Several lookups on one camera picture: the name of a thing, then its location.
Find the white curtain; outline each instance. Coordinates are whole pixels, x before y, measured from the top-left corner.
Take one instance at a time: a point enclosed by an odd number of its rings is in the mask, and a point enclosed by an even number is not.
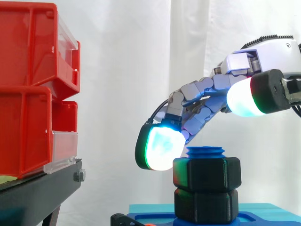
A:
[[[269,34],[301,41],[299,0],[54,3],[81,42],[81,92],[71,99],[79,104],[78,157],[87,172],[62,204],[58,226],[108,226],[129,204],[173,203],[171,170],[142,170],[134,160],[140,127],[153,110],[246,42]],[[219,113],[191,145],[222,146],[241,160],[240,202],[301,214],[299,138],[292,110],[260,118]]]

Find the green light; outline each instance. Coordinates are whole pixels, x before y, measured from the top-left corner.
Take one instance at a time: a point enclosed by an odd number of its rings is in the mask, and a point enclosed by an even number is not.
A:
[[[227,104],[239,116],[250,117],[265,115],[256,106],[251,93],[251,78],[235,83],[228,91]]]
[[[154,127],[150,130],[145,158],[153,170],[168,170],[173,160],[179,158],[185,146],[185,138],[179,131],[167,127]]]

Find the yellow object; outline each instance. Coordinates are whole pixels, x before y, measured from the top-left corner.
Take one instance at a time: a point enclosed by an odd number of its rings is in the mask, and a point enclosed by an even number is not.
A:
[[[18,178],[16,177],[12,177],[12,176],[0,176],[0,185],[8,182],[8,181],[13,181],[13,180],[17,180]]]

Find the stacked nut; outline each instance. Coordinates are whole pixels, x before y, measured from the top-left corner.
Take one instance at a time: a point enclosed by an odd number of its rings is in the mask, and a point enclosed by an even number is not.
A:
[[[238,158],[177,158],[173,173],[178,218],[195,224],[230,224],[238,216]]]

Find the red plastic drawer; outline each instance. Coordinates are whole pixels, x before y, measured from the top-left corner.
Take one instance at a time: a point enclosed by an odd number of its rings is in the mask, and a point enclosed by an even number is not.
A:
[[[0,1],[0,85],[47,86],[54,99],[79,93],[77,42],[55,4]]]
[[[0,109],[0,175],[22,178],[73,163],[76,102],[53,102],[46,87],[0,87]]]

